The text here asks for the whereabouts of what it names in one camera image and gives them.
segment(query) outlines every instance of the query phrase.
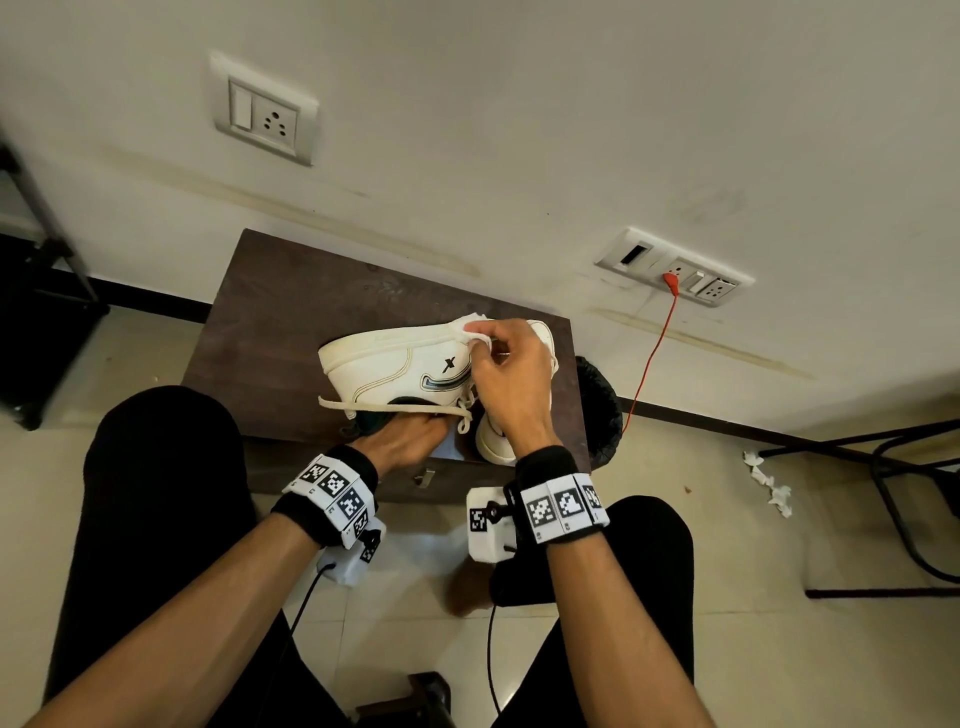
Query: forearm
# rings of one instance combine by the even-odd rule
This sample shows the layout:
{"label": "forearm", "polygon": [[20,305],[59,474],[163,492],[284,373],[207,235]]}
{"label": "forearm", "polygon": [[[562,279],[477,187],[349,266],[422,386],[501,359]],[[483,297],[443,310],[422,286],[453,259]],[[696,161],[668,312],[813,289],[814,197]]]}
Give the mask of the forearm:
{"label": "forearm", "polygon": [[547,547],[567,660],[593,728],[712,726],[657,626],[596,533]]}
{"label": "forearm", "polygon": [[317,550],[299,526],[268,517],[28,726],[203,725]]}

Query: leg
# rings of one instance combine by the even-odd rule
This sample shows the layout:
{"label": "leg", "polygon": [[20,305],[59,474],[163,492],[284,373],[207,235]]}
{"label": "leg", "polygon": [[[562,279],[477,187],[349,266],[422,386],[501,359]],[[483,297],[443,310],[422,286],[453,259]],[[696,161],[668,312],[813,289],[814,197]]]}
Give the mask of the leg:
{"label": "leg", "polygon": [[[84,505],[44,700],[255,525],[240,433],[223,405],[185,387],[157,387],[114,407],[84,462]],[[252,724],[289,631],[277,615],[210,725]],[[307,707],[301,715],[347,725],[291,645],[265,724]],[[285,724],[297,723],[293,715]]]}
{"label": "leg", "polygon": [[[632,496],[609,509],[604,530],[617,561],[647,613],[693,680],[693,540],[684,521],[654,497]],[[494,603],[503,606],[554,600],[541,550],[497,564],[490,582]],[[554,625],[498,727],[586,725],[566,661],[560,624]]]}

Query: wooden table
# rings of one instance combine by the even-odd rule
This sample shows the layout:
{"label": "wooden table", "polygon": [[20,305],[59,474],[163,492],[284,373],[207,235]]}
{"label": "wooden table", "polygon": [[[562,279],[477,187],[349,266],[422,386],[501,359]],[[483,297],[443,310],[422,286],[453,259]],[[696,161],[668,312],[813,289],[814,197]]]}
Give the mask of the wooden table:
{"label": "wooden table", "polygon": [[[240,236],[183,384],[230,411],[245,436],[251,489],[277,493],[311,457],[348,441],[344,413],[317,403],[318,395],[339,399],[317,356],[320,346],[360,331],[439,324],[474,311],[550,326],[560,363],[554,428],[588,473],[567,319],[262,232]],[[451,431],[425,466],[385,478],[377,497],[463,503],[472,487],[510,480],[513,468],[488,463],[473,444],[481,406],[467,435]]]}

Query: bare foot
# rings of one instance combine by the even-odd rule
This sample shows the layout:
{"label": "bare foot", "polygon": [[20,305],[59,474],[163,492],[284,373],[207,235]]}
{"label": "bare foot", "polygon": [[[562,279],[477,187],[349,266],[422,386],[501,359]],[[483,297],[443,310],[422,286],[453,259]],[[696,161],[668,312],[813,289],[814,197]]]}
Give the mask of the bare foot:
{"label": "bare foot", "polygon": [[454,617],[466,617],[475,609],[493,606],[490,579],[493,564],[481,564],[469,556],[456,570],[446,587],[445,607]]}

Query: person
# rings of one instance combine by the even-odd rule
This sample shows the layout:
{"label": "person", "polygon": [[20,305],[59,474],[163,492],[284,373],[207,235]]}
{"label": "person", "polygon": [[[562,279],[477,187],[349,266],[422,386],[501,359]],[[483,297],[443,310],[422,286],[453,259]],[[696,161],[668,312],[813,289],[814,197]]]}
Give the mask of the person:
{"label": "person", "polygon": [[[551,424],[545,346],[522,320],[468,326],[510,352],[495,364],[474,343],[471,355],[517,477],[571,472]],[[331,453],[372,490],[448,428],[399,415]],[[283,498],[256,522],[239,432],[212,398],[158,387],[111,410],[84,462],[45,705],[27,725],[349,725],[289,640],[281,607],[326,537],[308,535]],[[447,602],[458,614],[489,602],[558,605],[498,728],[712,725],[692,684],[689,531],[655,498],[624,498],[608,513],[602,531],[522,549],[492,570],[467,563],[454,578]]]}

